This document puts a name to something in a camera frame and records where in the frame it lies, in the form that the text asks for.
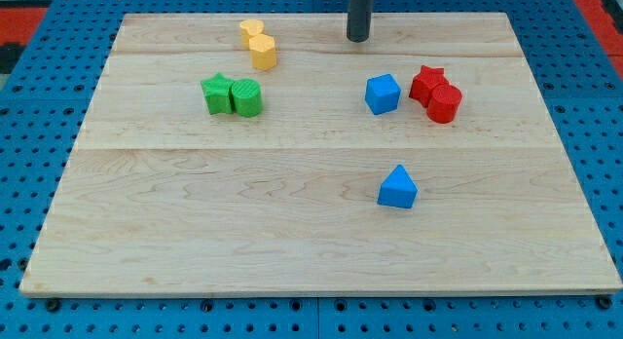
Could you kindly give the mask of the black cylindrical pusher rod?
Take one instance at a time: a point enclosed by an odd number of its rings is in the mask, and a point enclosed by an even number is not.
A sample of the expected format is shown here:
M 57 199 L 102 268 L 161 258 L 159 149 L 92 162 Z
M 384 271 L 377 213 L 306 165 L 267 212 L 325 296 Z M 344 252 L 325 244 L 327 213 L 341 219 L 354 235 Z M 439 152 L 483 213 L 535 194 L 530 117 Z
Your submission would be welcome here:
M 373 0 L 348 0 L 347 38 L 365 42 L 370 35 Z

